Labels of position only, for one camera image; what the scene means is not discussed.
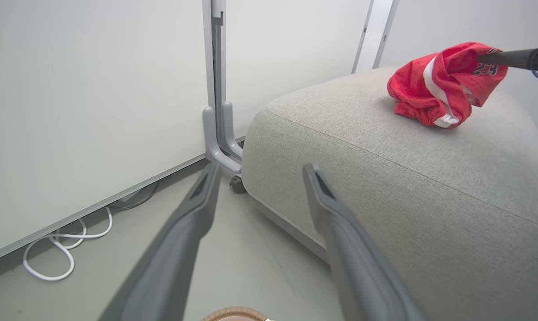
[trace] gray metal bracket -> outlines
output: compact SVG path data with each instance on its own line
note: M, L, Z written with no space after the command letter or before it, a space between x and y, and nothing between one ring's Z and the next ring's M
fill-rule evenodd
M223 131L223 140L220 142L222 150L241 160L243 156L243 149L239 147L237 141L235 140L233 130L233 105L231 102L224 102L222 104L222 123L219 125Z
M224 154L219 148L216 125L215 125L215 111L214 108L208 106L203 112L203 133L206 140L206 156L216 163L220 164L226 170L232 172L234 175L241 177L241 165Z

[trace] whiteboard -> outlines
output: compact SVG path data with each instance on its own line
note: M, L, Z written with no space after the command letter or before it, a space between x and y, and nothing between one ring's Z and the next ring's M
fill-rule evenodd
M281 95L350 75L369 0L227 0L226 100L235 136Z
M207 105L202 2L0 0L0 255L202 155Z

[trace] gray sofa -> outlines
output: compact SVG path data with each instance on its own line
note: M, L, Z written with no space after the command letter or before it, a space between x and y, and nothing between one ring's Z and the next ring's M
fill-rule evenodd
M243 184L326 260L302 165L316 163L432 320L538 321L538 131L495 92L460 127L393 113L381 68L272 101L253 120Z

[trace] white stripe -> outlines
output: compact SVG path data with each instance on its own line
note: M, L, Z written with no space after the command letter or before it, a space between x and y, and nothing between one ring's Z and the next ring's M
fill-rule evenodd
M477 99L475 98L475 95L471 92L471 90L467 89L467 87L459 84L461 86L461 89L463 89L463 92L465 93L465 96L467 96L467 101L469 101L469 104L473 105L477 102Z
M435 98L438 98L438 100L440 100L444 106L446 106L446 115L438 118L436 121L434 121L434 124L441 128L448 128L453 124L457 124L459 119L453 115L451 108L449 108L446 92L438 87L438 85L436 85L432 79L432 72L434 71L434 61L436 61L436 57L434 57L434 59L432 59L424 69L424 82L426 83L426 88L430 94L432 94L432 96Z

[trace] sofa seam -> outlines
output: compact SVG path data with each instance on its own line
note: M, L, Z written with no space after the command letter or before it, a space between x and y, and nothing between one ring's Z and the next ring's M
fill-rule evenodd
M349 143L349 142L346 142L346 141L344 141L344 140L339 140L339 138L330 136L329 134L326 134L326 133L324 133L324 132L319 132L318 130L314 130L313 128L309 128L308 126L304 126L303 124L299 124L299 123L297 123L297 122L294 122L293 120L290 120L290 119L287 119L287 118L285 118L285 117L283 117L283 116L280 116L280 115L275 114L275 112L272 112L272 111L270 111L270 110L267 109L267 108L265 108L265 111L269 112L270 114L272 114L272 115L274 115L274 116L276 116L276 117L278 117L278 118L281 118L281 119L283 119L283 120L286 120L287 122L293 123L293 124L295 124L295 125L297 125L297 126L300 126L300 127L302 127L302 128L306 128L306 129L308 129L308 130L310 130L310 131L312 131L312 132L317 132L318 134L321 134L321 135L323 135L323 136L326 136L326 137L328 137L329 139L332 139L332 140L334 140L334 141L337 141L337 142L341 142L341 143L343 143L343 144L346 144L346 145L348 145L348 146L351 147L351 148L357 149L357 150L359 150L359 151L361 151L361 152L366 152L367 154L374 156L375 158L379 159L380 161L386 163L386 164L389 165L389 166L398 168L398 169L400 169L400 170L407 171L408 173L412 173L413 175L416 175L417 177L419 177L420 179L426 181L426 182L429 183L429 184L435 185L436 187L439 187L439 188L442 188L442 187L443 187L444 189L447 189L447 190L449 190L449 191L452 191L453 193L456 193L456 194L458 194L459 196L463 197L464 199L467 199L467 200L469 200L469 201L471 201L471 202L473 202L473 203L475 203L475 204L477 204L477 205L479 205L479 206L487 207L488 209L493 210L493 211L495 211L496 213L499 213L499 214L503 214L503 215L508 214L509 216L516 217L516 218L518 218L518 219L520 219L520 220L523 220L523 221L526 222L526 223L530 223L530 224L532 224L533 226L538 227L538 222L534 222L534 221L532 221L532 220L530 220L530 219L521 217L521 216L519 216L518 214L512 213L512 212L510 212L510 211L508 211L508 210L506 210L506 209L502 209L501 207L497 207L496 205L492 205L491 203L487 203L486 201L483 201L483 200L481 200L481 199L478 199L477 197L474 197L474 196L472 196L472 195L469 195L468 193L465 193L465 192L463 192L463 191L460 191L459 189L455 189L454 187L451 187L451 186L446 185L446 184L444 184L444 183L442 183L442 182L440 182L440 181L437 181L436 179L434 179L434 178L432 178L432 177L429 177L429 176L424 175L424 174L422 174L422 173L418 173L417 171L414 171L414 170L412 170L412 169L409 169L408 167L402 166L402 165L400 165L400 164L394 162L393 160L391 160L391 159L389 159L389 158L385 158L385 157L382 157L382 156L380 156L380 155L374 154L373 152L371 152L371 151L369 151L369 150L365 150L364 148L361 148L361 147L359 147L359 146L356 146L356 145L351 144L351 143Z

